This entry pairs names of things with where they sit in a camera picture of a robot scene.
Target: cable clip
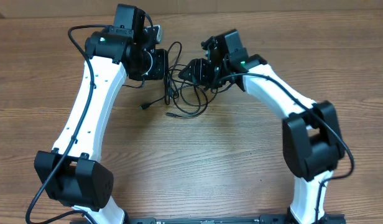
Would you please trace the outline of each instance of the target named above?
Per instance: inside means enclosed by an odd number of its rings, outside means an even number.
[[[96,84],[93,81],[90,82],[90,85],[93,86],[94,89],[96,88]]]

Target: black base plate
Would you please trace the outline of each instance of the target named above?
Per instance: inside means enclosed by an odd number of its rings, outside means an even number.
[[[286,215],[261,215],[246,218],[185,218],[185,219],[154,219],[134,218],[130,224],[291,224]],[[344,215],[326,215],[319,223],[345,224]]]

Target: wire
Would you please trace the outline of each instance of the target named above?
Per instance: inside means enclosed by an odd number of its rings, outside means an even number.
[[[149,21],[150,26],[151,26],[151,30],[150,30],[150,39],[149,39],[149,41],[146,44],[144,44],[142,46],[142,48],[143,49],[148,49],[149,47],[153,46],[154,43],[155,43],[154,26],[153,26],[153,22],[152,22],[152,19],[150,18],[150,16],[147,13],[144,13],[144,16]]]
[[[321,197],[321,190],[322,188],[325,186],[325,183],[330,181],[330,180],[339,180],[339,179],[344,179],[344,178],[347,178],[349,177],[350,175],[352,175],[353,173],[353,170],[354,170],[354,158],[353,158],[353,155],[352,155],[352,152],[350,151],[349,147],[346,145],[346,143],[341,139],[341,137],[339,135],[337,135],[337,133],[331,128],[328,126],[327,123],[325,123],[317,114],[315,114],[312,110],[310,110],[309,108],[307,108],[305,105],[303,105],[298,99],[296,99],[284,86],[282,86],[277,80],[273,79],[272,77],[269,77],[267,75],[261,75],[261,74],[254,74],[254,73],[238,73],[238,74],[234,74],[234,75],[228,75],[228,76],[225,76],[223,78],[220,78],[218,80],[218,83],[220,83],[220,81],[223,81],[223,80],[226,80],[227,78],[231,78],[231,77],[239,77],[239,76],[243,76],[243,75],[250,75],[250,76],[253,76],[253,77],[259,77],[259,78],[265,78],[266,80],[269,80],[271,82],[273,82],[274,84],[276,84],[289,98],[291,98],[291,100],[293,100],[298,106],[300,106],[302,109],[304,109],[307,113],[309,113],[317,122],[319,122],[322,126],[324,126],[337,140],[339,143],[341,143],[341,145],[344,147],[344,150],[346,151],[346,153],[348,154],[348,157],[349,157],[349,160],[350,160],[350,163],[351,163],[351,168],[349,170],[348,173],[344,174],[344,175],[339,175],[339,176],[336,176],[336,177],[330,177],[330,178],[327,178],[327,179],[324,179],[323,181],[321,181],[320,183],[320,186],[319,186],[319,189],[318,189],[318,195],[317,195],[317,200],[316,200],[316,214],[315,214],[315,223],[318,223],[318,214],[319,214],[319,206],[320,206],[320,197]]]
[[[143,88],[145,80],[144,80],[144,77],[142,77],[142,78],[143,78],[143,80],[142,80],[142,84],[140,86],[130,86],[130,85],[122,85],[122,86],[126,86],[129,88]]]
[[[171,44],[171,46],[168,49],[168,53],[171,51],[172,47],[175,44],[178,44],[180,46],[180,48],[179,48],[179,52],[178,52],[177,58],[175,59],[175,63],[172,66],[170,66],[168,68],[168,72],[164,74],[164,96],[159,98],[159,99],[157,99],[157,100],[154,100],[153,102],[141,105],[140,109],[142,109],[142,110],[147,109],[150,105],[152,105],[152,104],[154,104],[154,103],[156,103],[156,102],[158,102],[160,100],[164,100],[165,104],[169,105],[170,104],[170,99],[172,99],[174,105],[182,113],[185,113],[186,115],[178,115],[178,114],[175,114],[175,113],[166,113],[167,116],[172,116],[172,117],[177,117],[177,118],[195,118],[195,117],[201,115],[202,113],[204,113],[204,111],[206,110],[208,104],[211,103],[215,99],[215,97],[216,97],[216,95],[218,93],[222,93],[222,92],[228,90],[231,87],[232,84],[230,84],[230,86],[228,86],[227,88],[225,88],[224,90],[221,90],[221,91],[218,91],[218,89],[216,89],[216,92],[213,92],[213,90],[211,90],[211,93],[214,94],[214,96],[210,100],[208,100],[208,97],[207,97],[207,95],[205,93],[205,90],[200,88],[198,85],[196,85],[194,83],[188,83],[186,81],[182,81],[181,82],[181,81],[173,79],[173,72],[174,71],[178,71],[178,72],[182,71],[181,69],[177,68],[178,66],[187,67],[187,65],[178,63],[179,62],[179,58],[180,58],[180,54],[182,52],[182,44],[179,41],[175,41],[174,43]],[[180,88],[178,88],[176,83],[181,83]],[[194,93],[196,95],[197,102],[198,102],[197,105],[189,103],[185,99],[185,97],[183,96],[183,91],[182,90],[184,88],[191,88],[191,87],[193,87],[193,91],[194,91]],[[204,96],[203,99],[205,100],[205,103],[201,102],[201,98],[200,98],[200,96],[198,94],[199,91]],[[197,107],[197,110],[189,112],[189,111],[186,111],[183,108],[181,108],[178,105],[178,103],[177,103],[177,99],[179,99],[179,96],[181,97],[183,102],[185,102],[186,105]]]
[[[84,214],[86,215],[87,217],[89,216],[90,218],[88,218],[92,224],[95,224],[96,222],[92,219],[92,217],[86,212],[86,211],[70,211],[70,212],[66,212],[64,214],[61,214],[61,215],[58,215],[57,217],[53,217],[49,220],[46,220],[44,222],[39,222],[39,223],[34,223],[30,220],[30,215],[31,215],[31,211],[32,209],[34,208],[35,204],[37,203],[39,197],[41,196],[42,192],[45,190],[47,184],[50,182],[50,180],[53,178],[53,176],[57,173],[57,171],[59,170],[60,166],[63,164],[66,156],[68,155],[68,153],[70,152],[70,149],[72,148],[74,142],[76,141],[76,137],[78,135],[78,132],[80,131],[80,128],[81,128],[81,125],[82,125],[82,122],[84,121],[84,118],[86,116],[86,112],[88,111],[88,108],[91,104],[91,99],[92,99],[92,94],[93,94],[93,90],[96,88],[96,85],[94,83],[95,81],[95,76],[93,74],[93,68],[92,68],[92,64],[90,62],[90,59],[89,57],[86,55],[86,53],[84,52],[84,50],[80,47],[80,45],[77,44],[77,42],[74,40],[73,36],[72,36],[72,31],[73,30],[77,30],[77,29],[84,29],[84,28],[92,28],[92,27],[106,27],[106,25],[84,25],[84,26],[75,26],[75,27],[72,27],[68,30],[67,34],[68,34],[68,38],[71,40],[71,42],[74,44],[74,46],[78,49],[78,51],[80,51],[80,53],[82,54],[82,56],[85,58],[85,61],[88,65],[88,68],[90,70],[90,77],[91,77],[91,82],[90,82],[90,91],[88,93],[88,98],[86,100],[86,103],[85,103],[85,107],[84,107],[84,110],[81,114],[81,117],[80,117],[80,120],[78,121],[78,124],[74,130],[74,133],[72,135],[72,138],[70,139],[70,142],[68,143],[68,146],[65,150],[65,152],[63,153],[62,155],[62,158],[60,158],[60,160],[58,161],[58,163],[56,164],[56,166],[53,168],[53,170],[51,171],[51,173],[48,175],[47,177],[47,180],[42,184],[41,188],[39,189],[39,191],[36,193],[36,195],[34,196],[34,198],[32,199],[26,213],[25,213],[25,222],[27,224],[46,224],[46,223],[51,223],[55,220],[58,220],[58,219],[61,219],[63,217],[66,217],[68,215],[72,215],[72,214],[76,214],[76,213],[81,213],[81,214]]]

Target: tangled cables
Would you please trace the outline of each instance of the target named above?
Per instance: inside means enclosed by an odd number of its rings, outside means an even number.
[[[178,66],[186,67],[186,65],[179,64],[179,58],[180,58],[180,54],[182,52],[182,44],[179,41],[175,41],[174,43],[171,44],[171,46],[168,49],[168,53],[171,51],[172,47],[175,44],[179,45],[179,52],[178,52],[177,58],[175,59],[174,65],[169,67],[168,71],[164,74],[164,95],[162,97],[160,97],[159,99],[154,100],[153,102],[143,104],[141,106],[141,109],[142,110],[147,109],[150,105],[152,105],[152,104],[154,104],[160,100],[164,100],[166,105],[170,105],[170,102],[172,99],[174,105],[181,112],[185,113],[185,115],[179,115],[179,114],[169,113],[169,112],[166,112],[165,115],[171,116],[171,117],[176,117],[176,118],[195,118],[195,117],[201,115],[202,113],[204,113],[204,111],[208,107],[208,104],[211,103],[215,99],[215,97],[218,93],[222,93],[222,92],[228,90],[232,86],[232,84],[230,84],[229,86],[227,86],[225,89],[223,89],[221,91],[219,91],[217,88],[211,89],[211,93],[214,94],[214,96],[209,100],[205,90],[202,89],[200,86],[198,86],[194,83],[187,82],[185,80],[179,81],[179,80],[174,79],[173,78],[173,72],[174,71],[178,71],[178,72],[181,71],[181,69],[178,69],[177,67]],[[192,104],[185,99],[185,97],[183,96],[183,91],[182,91],[185,88],[193,88],[193,91],[196,95],[198,104]],[[195,111],[190,112],[190,111],[187,111],[187,110],[181,108],[179,106],[179,104],[177,103],[179,96],[186,105],[192,106],[192,107],[197,107],[197,109]]]

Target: wood grain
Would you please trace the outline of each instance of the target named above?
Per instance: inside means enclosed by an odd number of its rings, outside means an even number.
[[[349,223],[383,223],[383,11],[255,12],[153,17],[161,45],[183,44],[181,63],[202,57],[200,42],[237,28],[300,93],[334,103],[356,160],[354,175],[329,185],[325,208]],[[49,151],[81,82],[83,59],[71,26],[113,17],[0,20],[0,223],[24,223],[40,187],[33,168]],[[79,43],[93,30],[75,32]],[[176,50],[170,53],[173,60]],[[196,119],[173,119],[162,81],[123,88],[111,112],[101,163],[114,173],[113,196],[131,217],[245,217],[285,213],[293,177],[282,156],[280,121],[236,87]],[[337,173],[349,169],[347,159]],[[68,211],[44,193],[35,221]],[[57,223],[68,223],[70,217]]]
[[[117,4],[149,14],[383,9],[383,0],[0,0],[5,18],[111,16]]]

